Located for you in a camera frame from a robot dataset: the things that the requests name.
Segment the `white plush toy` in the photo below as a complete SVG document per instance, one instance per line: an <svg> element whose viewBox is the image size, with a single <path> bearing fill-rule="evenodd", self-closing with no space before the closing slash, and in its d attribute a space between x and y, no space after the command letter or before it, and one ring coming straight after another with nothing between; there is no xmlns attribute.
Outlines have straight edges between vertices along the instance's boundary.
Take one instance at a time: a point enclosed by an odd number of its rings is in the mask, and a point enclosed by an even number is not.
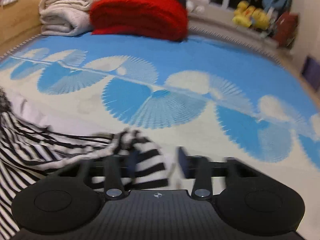
<svg viewBox="0 0 320 240"><path fill-rule="evenodd" d="M202 14L210 4L210 0L186 0L186 9L189 13Z"/></svg>

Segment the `purple box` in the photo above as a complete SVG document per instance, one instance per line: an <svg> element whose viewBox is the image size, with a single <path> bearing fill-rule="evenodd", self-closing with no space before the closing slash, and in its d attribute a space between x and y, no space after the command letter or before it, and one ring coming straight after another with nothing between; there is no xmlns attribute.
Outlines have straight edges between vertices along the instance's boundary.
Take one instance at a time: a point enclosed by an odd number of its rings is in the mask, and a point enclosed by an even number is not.
<svg viewBox="0 0 320 240"><path fill-rule="evenodd" d="M308 56L304 62L302 76L309 85L317 91L320 86L320 64L313 57Z"/></svg>

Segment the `dark red book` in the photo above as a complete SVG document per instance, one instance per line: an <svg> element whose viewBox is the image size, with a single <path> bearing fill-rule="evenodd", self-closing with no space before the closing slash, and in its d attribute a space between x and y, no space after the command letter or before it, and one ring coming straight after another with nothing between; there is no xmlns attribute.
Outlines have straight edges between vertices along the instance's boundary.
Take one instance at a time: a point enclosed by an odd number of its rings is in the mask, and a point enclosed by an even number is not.
<svg viewBox="0 0 320 240"><path fill-rule="evenodd" d="M272 39L278 46L286 47L294 38L299 24L299 14L284 12L276 21L276 28Z"/></svg>

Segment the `black white striped garment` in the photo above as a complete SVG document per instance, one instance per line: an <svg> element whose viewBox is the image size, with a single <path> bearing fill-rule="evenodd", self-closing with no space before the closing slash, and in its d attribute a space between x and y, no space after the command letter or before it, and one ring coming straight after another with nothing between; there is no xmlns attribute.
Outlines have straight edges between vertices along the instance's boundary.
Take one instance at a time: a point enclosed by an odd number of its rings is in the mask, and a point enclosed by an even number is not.
<svg viewBox="0 0 320 240"><path fill-rule="evenodd" d="M11 205L20 191L53 172L84 159L98 160L108 155L129 157L135 165L126 190L166 187L169 176L159 146L139 130L117 134L72 135L54 131L46 117L24 98L11 102L1 90L1 239L19 232Z"/></svg>

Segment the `yellow plush toy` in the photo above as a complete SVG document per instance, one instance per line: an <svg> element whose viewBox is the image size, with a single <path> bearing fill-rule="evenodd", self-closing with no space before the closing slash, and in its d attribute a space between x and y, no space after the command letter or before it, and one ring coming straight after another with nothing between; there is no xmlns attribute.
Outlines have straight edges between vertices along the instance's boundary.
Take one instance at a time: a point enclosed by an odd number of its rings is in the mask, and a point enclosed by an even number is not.
<svg viewBox="0 0 320 240"><path fill-rule="evenodd" d="M241 1L234 11L232 22L245 28L266 30L270 25L270 17L262 9Z"/></svg>

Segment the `blue white patterned bedsheet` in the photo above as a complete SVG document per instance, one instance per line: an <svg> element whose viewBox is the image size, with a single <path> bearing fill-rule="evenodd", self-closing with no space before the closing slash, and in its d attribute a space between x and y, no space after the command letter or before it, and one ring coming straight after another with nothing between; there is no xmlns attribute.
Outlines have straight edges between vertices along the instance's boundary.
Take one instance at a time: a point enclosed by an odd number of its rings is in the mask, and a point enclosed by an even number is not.
<svg viewBox="0 0 320 240"><path fill-rule="evenodd" d="M22 118L73 135L138 129L161 148L170 188L189 189L176 151L236 157L304 199L299 233L319 239L319 101L264 55L191 36L38 37L1 59Z"/></svg>

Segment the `cream folded blanket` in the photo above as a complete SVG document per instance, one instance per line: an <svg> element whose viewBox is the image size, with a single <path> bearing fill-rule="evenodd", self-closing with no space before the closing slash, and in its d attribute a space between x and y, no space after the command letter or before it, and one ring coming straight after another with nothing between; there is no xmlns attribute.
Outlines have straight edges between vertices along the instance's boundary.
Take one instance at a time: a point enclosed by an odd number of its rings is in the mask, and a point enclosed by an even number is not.
<svg viewBox="0 0 320 240"><path fill-rule="evenodd" d="M78 36L92 30L89 11L100 0L40 0L44 36Z"/></svg>

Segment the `red fuzzy folded blanket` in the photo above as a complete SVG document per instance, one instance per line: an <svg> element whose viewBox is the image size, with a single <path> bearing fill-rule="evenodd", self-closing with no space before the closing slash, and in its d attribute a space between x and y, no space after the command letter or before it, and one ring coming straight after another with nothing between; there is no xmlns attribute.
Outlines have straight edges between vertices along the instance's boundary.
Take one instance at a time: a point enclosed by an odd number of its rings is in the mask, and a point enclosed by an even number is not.
<svg viewBox="0 0 320 240"><path fill-rule="evenodd" d="M181 41L188 34L187 11L178 0L100 0L92 5L89 18L94 35Z"/></svg>

